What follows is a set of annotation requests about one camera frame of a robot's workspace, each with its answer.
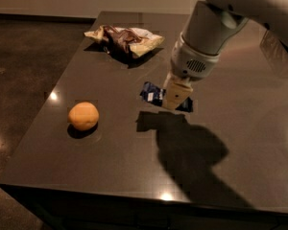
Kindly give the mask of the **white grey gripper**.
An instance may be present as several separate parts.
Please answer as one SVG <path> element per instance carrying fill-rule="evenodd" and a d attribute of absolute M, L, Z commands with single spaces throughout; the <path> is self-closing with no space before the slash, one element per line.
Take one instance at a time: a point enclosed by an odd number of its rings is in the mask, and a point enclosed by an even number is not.
<path fill-rule="evenodd" d="M 194 50 L 180 34 L 171 54 L 172 72 L 167 74 L 163 84 L 165 95 L 162 106 L 175 110 L 193 92 L 189 78 L 206 78 L 218 61 L 218 55 L 211 56 Z"/>

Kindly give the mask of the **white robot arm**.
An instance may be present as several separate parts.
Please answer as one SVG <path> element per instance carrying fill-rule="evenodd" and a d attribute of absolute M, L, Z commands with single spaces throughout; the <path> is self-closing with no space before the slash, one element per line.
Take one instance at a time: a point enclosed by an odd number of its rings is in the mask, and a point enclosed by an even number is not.
<path fill-rule="evenodd" d="M 264 26 L 288 48 L 288 0 L 199 0 L 171 54 L 164 108 L 174 110 L 207 77 L 228 40 L 249 20 Z"/>

